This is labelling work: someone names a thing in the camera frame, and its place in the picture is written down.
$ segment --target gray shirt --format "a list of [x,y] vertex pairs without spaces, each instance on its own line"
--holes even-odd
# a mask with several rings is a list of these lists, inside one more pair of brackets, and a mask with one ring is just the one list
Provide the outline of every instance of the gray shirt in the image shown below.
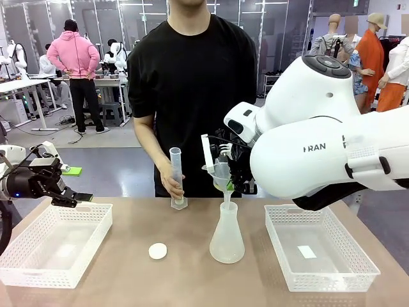
[[[309,52],[309,54],[311,56],[324,55],[325,51],[327,51],[327,48],[330,48],[332,46],[331,55],[333,55],[335,53],[336,46],[336,39],[334,38],[334,35],[338,34],[326,34],[324,36],[317,37],[314,41],[313,46],[311,47],[311,51]],[[340,38],[340,41],[345,52],[351,55],[353,52],[353,47],[351,46],[348,39],[346,37],[343,37]]]

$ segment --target perforated plastic basket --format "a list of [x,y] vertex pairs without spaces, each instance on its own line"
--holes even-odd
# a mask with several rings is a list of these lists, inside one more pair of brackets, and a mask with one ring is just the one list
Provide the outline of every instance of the perforated plastic basket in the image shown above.
[[292,292],[367,292],[379,269],[335,214],[265,206],[266,227]]
[[0,256],[5,285],[75,288],[112,225],[112,205],[49,206]]

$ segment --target orange shirt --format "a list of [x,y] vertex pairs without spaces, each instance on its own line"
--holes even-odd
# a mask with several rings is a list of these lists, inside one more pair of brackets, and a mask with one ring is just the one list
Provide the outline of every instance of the orange shirt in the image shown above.
[[369,88],[368,92],[376,91],[378,82],[385,73],[383,71],[384,53],[382,44],[374,33],[366,30],[356,50],[359,52],[363,68],[370,68],[375,71],[375,75],[372,77],[365,75],[363,82]]

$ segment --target white sneaker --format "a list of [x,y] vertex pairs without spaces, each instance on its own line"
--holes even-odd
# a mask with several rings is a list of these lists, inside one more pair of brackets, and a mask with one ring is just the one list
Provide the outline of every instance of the white sneaker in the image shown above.
[[74,129],[74,131],[75,131],[76,133],[82,135],[82,136],[85,135],[85,134],[87,134],[86,131],[84,131],[84,132],[79,132],[78,129]]
[[97,131],[96,134],[101,134],[110,131],[110,128],[104,127],[103,131]]

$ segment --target white label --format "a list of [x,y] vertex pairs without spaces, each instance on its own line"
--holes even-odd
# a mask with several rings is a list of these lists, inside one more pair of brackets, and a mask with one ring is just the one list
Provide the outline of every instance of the white label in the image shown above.
[[297,246],[305,259],[317,258],[313,250],[308,245]]
[[75,249],[74,244],[64,244],[57,251],[58,257],[67,257]]

